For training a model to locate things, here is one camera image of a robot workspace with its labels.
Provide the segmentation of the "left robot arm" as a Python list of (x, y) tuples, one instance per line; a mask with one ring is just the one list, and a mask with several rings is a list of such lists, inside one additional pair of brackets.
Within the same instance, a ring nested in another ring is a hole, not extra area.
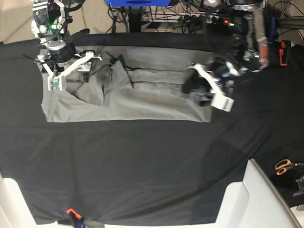
[(268, 66), (268, 41), (260, 0), (216, 0), (198, 16), (191, 31), (200, 30), (209, 49), (202, 68), (230, 96), (234, 79)]

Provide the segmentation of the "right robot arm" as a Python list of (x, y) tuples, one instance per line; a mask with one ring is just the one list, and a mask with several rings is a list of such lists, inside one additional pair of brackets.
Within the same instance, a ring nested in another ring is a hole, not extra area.
[(79, 53), (74, 45), (74, 41), (87, 35), (89, 29), (67, 36), (67, 26), (73, 21), (69, 13), (80, 9), (83, 4), (83, 0), (33, 1), (31, 31), (44, 48), (37, 58), (43, 66), (42, 72), (48, 73), (49, 90), (64, 89), (66, 77), (74, 71), (90, 71), (94, 52)]

